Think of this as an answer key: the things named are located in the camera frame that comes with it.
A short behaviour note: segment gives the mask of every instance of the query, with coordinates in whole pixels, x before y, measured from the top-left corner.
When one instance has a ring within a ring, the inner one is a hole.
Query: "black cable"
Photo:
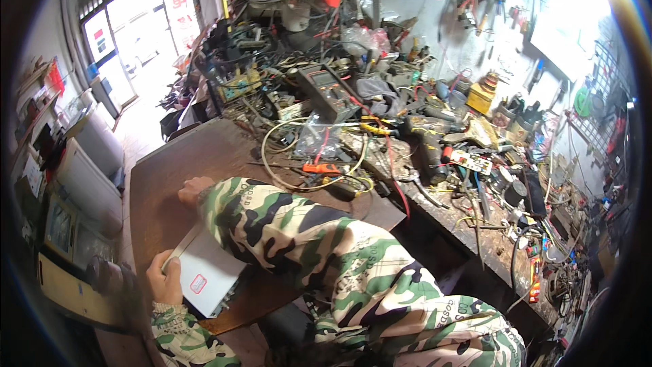
[[[340,176],[350,177],[350,178],[354,179],[355,181],[357,181],[358,183],[362,184],[364,186],[364,188],[366,189],[363,193],[369,193],[369,195],[371,196],[370,200],[369,200],[369,208],[367,208],[366,214],[360,219],[360,221],[364,221],[369,216],[369,213],[371,212],[371,207],[374,204],[374,194],[371,192],[372,189],[369,186],[369,183],[363,182],[359,178],[357,178],[355,176],[347,175],[345,173],[341,174]]]

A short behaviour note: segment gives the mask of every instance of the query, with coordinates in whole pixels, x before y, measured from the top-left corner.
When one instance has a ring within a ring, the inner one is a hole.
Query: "wooden table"
[[[361,137],[358,135],[348,134],[343,138],[343,143],[354,151],[360,150]],[[385,145],[385,139],[382,137],[375,138],[370,143],[367,157],[363,167],[373,172],[380,179],[387,180],[391,183],[389,159],[386,153],[380,151],[381,146]],[[403,141],[392,139],[391,147],[394,158],[395,177],[407,177],[409,175],[405,166],[415,167],[412,162],[411,146]],[[399,182],[401,190],[405,196],[411,200],[419,209],[419,212],[425,215],[437,228],[443,230],[447,240],[452,241],[456,246],[460,246],[466,253],[473,257],[477,256],[477,240],[475,237],[475,228],[470,228],[465,222],[460,222],[455,227],[455,223],[464,216],[473,216],[473,211],[464,212],[465,208],[458,209],[455,207],[469,206],[468,199],[459,199],[453,201],[451,193],[432,193],[432,197],[442,203],[451,206],[450,209],[435,207],[430,203],[417,186],[413,183]],[[491,223],[499,225],[501,220],[507,216],[507,213],[495,202],[490,203],[492,206]],[[512,287],[510,266],[512,259],[513,242],[506,237],[501,230],[481,230],[481,255],[485,262],[486,268],[493,272],[498,278]],[[517,250],[517,261],[514,267],[515,280],[517,286],[514,289],[518,297],[523,295],[530,286],[530,264],[525,250]],[[536,313],[543,322],[548,326],[554,325],[558,318],[558,311],[546,299],[546,279],[541,278],[541,292],[538,303],[531,304],[529,307]]]
[[[136,273],[148,302],[151,302],[151,293],[145,271],[152,258],[161,251],[175,248],[196,221],[196,213],[184,208],[177,198],[183,182],[195,176],[208,176],[216,181],[246,176],[269,182],[271,179],[265,168],[247,164],[254,160],[257,149],[256,141],[232,121],[212,120],[136,163],[131,172],[130,225]],[[283,173],[284,180],[294,175],[287,170],[278,171]],[[356,218],[369,210],[367,221],[388,230],[404,216],[387,199],[375,198],[370,207],[371,199],[367,195],[351,203],[337,200],[324,190],[303,195],[319,204],[348,211]],[[284,285],[278,276],[257,270],[243,291],[230,302],[230,309],[201,323],[213,334],[220,334],[255,322],[299,295],[299,291]]]

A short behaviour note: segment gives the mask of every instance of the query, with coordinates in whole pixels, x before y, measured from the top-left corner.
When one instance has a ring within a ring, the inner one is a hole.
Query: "electronic component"
[[[247,94],[263,85],[260,80],[260,74],[254,68],[247,70],[245,74],[240,74],[236,70],[235,77],[224,85],[218,87],[218,94],[223,103],[228,103],[238,98],[242,94]]]
[[[505,189],[505,201],[512,207],[518,207],[521,200],[527,197],[526,185],[517,178]]]
[[[299,69],[297,82],[310,97],[311,105],[324,123],[343,122],[360,108],[351,100],[360,101],[355,92],[325,64]]]
[[[491,160],[484,159],[480,155],[455,149],[451,152],[450,161],[457,163],[461,167],[482,173],[485,176],[491,175],[493,163]]]

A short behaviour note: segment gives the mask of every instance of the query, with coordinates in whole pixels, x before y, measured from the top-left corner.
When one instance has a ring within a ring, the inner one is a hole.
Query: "orange tool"
[[[264,165],[264,163],[260,163],[257,161],[250,161],[250,165]],[[302,171],[306,173],[338,173],[342,174],[342,171],[337,168],[332,163],[322,163],[320,165],[312,165],[310,163],[306,163],[304,165],[279,165],[279,164],[269,164],[269,167],[291,167],[293,169],[301,169]]]

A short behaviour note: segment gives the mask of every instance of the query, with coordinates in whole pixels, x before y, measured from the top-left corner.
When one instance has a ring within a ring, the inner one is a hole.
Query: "tiled floor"
[[[174,74],[176,70],[169,67],[173,60],[174,57],[170,60],[170,57],[165,58],[161,54],[143,67],[133,80],[139,98],[123,111],[115,129],[115,134],[125,151],[124,221],[118,243],[118,260],[126,261],[132,265],[133,269],[135,269],[134,252],[131,245],[129,222],[131,169],[138,159],[164,144],[159,121],[166,116],[167,112],[157,105],[169,92],[167,84],[173,83],[177,78]],[[233,330],[219,337],[240,357],[243,367],[258,367],[264,364],[267,342],[257,325]],[[110,364],[110,367],[118,365],[122,364]]]
[[[168,84],[172,84],[175,68],[170,67],[174,56],[165,57],[161,54],[143,66],[142,70],[132,80],[139,98],[127,106],[118,120],[115,135],[125,151],[125,192],[123,194],[123,232],[118,243],[119,261],[126,261],[134,268],[134,253],[131,246],[131,230],[129,226],[129,195],[131,184],[131,169],[138,159],[161,147],[159,121],[167,112],[158,107],[159,101],[169,92]]]

